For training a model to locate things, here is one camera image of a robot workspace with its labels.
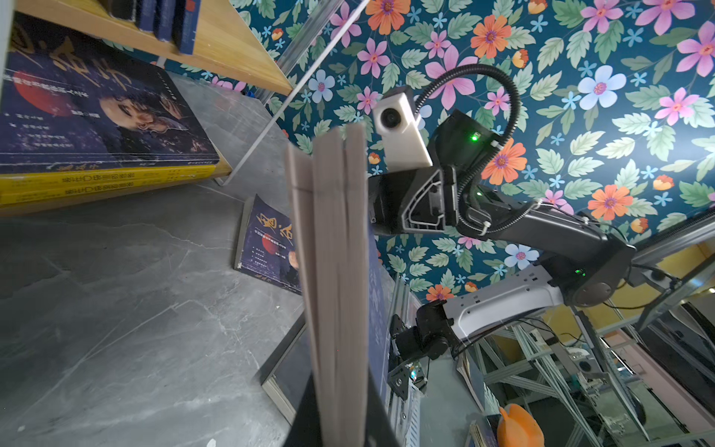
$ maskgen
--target shelf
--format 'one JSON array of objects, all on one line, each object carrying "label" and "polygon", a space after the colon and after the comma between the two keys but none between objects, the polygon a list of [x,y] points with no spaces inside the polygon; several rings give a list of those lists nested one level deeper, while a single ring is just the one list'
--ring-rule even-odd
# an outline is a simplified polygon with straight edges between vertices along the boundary
[{"label": "shelf", "polygon": [[225,177],[231,173],[231,165],[226,161],[221,152],[218,152],[221,160],[216,164],[216,170],[209,176],[199,180],[183,180],[181,182],[170,182],[170,183],[160,183],[158,185],[142,186],[137,188],[127,188],[125,190],[115,190],[107,192],[98,192],[96,194],[85,194],[85,195],[75,195],[71,197],[63,197],[61,199],[53,200],[39,200],[37,202],[25,202],[18,203],[15,205],[4,205],[0,207],[0,217],[8,216],[19,216],[29,214],[31,212],[39,212],[46,210],[53,210],[55,208],[69,207],[72,205],[79,205],[80,203],[94,202],[96,200],[111,199],[112,197],[119,197],[121,195],[137,194],[138,192],[146,192],[152,190],[158,190],[161,188],[168,188],[177,185],[185,185],[187,183],[195,183],[206,180],[207,178],[213,179],[216,177]]},{"label": "shelf", "polygon": [[191,56],[180,54],[172,42],[159,41],[153,33],[138,30],[132,22],[109,17],[97,0],[16,0],[15,9],[256,87],[286,95],[292,90],[229,0],[202,0]]}]

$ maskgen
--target small blue flower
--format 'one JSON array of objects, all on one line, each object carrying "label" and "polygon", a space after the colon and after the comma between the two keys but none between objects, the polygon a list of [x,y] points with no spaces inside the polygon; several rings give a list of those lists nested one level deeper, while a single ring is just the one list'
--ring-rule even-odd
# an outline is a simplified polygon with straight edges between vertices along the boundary
[{"label": "small blue flower", "polygon": [[442,28],[443,26],[445,26],[445,23],[447,23],[447,19],[443,17],[443,14],[441,12],[438,16],[432,19],[432,21],[435,22],[435,28]]},{"label": "small blue flower", "polygon": [[656,172],[658,172],[658,168],[657,168],[657,167],[651,168],[650,166],[646,166],[646,170],[645,170],[645,171],[641,171],[641,174],[643,175],[643,177],[642,177],[643,180],[655,178],[656,176],[655,176],[654,174],[655,174]]},{"label": "small blue flower", "polygon": [[581,95],[577,94],[576,96],[573,95],[573,92],[568,93],[568,97],[566,98],[561,98],[561,102],[563,102],[563,108],[568,109],[569,107],[571,110],[576,110],[576,101],[581,99]]},{"label": "small blue flower", "polygon": [[531,21],[531,24],[534,26],[534,27],[531,29],[531,32],[534,32],[534,31],[536,31],[536,30],[538,30],[538,32],[542,32],[542,31],[543,31],[543,28],[544,28],[546,25],[548,25],[548,22],[543,19],[543,14],[539,14],[539,15],[538,15],[538,19],[537,19],[537,20],[532,20],[532,21]]},{"label": "small blue flower", "polygon": [[631,79],[631,82],[633,82],[633,85],[636,87],[640,84],[645,84],[646,81],[646,76],[648,76],[647,72],[644,73],[633,73],[633,79]]},{"label": "small blue flower", "polygon": [[579,67],[578,70],[581,72],[581,77],[593,77],[593,69],[596,68],[596,63],[588,64],[588,61],[583,61],[583,67]]},{"label": "small blue flower", "polygon": [[667,192],[667,191],[665,191],[665,192],[663,193],[663,195],[657,195],[657,196],[655,196],[655,197],[656,197],[656,201],[655,201],[655,203],[654,203],[655,206],[658,206],[658,205],[666,206],[666,205],[668,204],[668,202],[672,202],[672,201],[673,201],[673,198],[672,198],[672,197],[668,197],[668,192]]},{"label": "small blue flower", "polygon": [[627,31],[628,37],[624,37],[623,41],[628,42],[628,47],[632,47],[634,43],[638,42],[639,44],[643,41],[643,37],[641,37],[641,34],[643,34],[643,28],[638,28],[638,31],[633,32],[632,29],[628,29]]},{"label": "small blue flower", "polygon": [[410,7],[410,12],[407,13],[407,17],[410,18],[410,23],[412,24],[413,22],[420,21],[420,12],[422,12],[422,8],[417,8],[415,10],[414,6]]},{"label": "small blue flower", "polygon": [[561,179],[561,174],[557,174],[556,177],[548,179],[551,184],[549,185],[552,188],[559,189],[563,183],[566,183],[565,180]]},{"label": "small blue flower", "polygon": [[561,132],[559,132],[557,135],[551,135],[551,144],[555,144],[556,146],[558,146],[564,141],[566,140],[563,138]]},{"label": "small blue flower", "polygon": [[532,180],[533,180],[533,179],[534,179],[534,174],[537,173],[537,171],[538,171],[537,168],[531,169],[531,165],[530,165],[530,164],[527,164],[527,165],[526,165],[526,169],[523,170],[523,171],[521,171],[521,173],[524,174],[524,178],[525,178],[525,179],[527,179],[527,180],[528,180],[528,179],[532,179]]},{"label": "small blue flower", "polygon": [[643,9],[639,8],[640,5],[641,5],[641,2],[637,1],[633,6],[629,6],[628,8],[626,8],[626,11],[627,11],[626,18],[627,19],[635,19],[638,16],[638,14],[643,12]]},{"label": "small blue flower", "polygon": [[658,127],[658,122],[653,121],[650,126],[646,127],[646,130],[643,131],[643,136],[644,137],[650,137],[651,134],[655,136],[658,132],[663,130],[662,127]]}]

